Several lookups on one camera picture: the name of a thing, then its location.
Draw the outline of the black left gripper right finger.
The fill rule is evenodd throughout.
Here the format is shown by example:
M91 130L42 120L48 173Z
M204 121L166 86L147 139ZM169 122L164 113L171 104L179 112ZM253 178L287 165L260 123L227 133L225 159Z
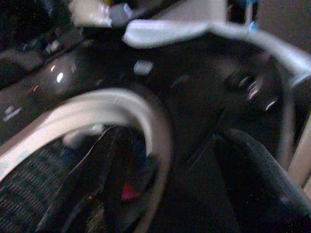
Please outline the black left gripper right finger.
M213 136L235 217L243 233L309 233L311 201L267 148L247 133Z

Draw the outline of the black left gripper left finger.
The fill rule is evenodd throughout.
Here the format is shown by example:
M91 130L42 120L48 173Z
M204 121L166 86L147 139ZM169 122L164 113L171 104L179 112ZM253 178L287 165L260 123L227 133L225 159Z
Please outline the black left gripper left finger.
M37 233L65 233L92 198L102 192L115 157L117 134L118 127L105 130L68 174L36 226Z

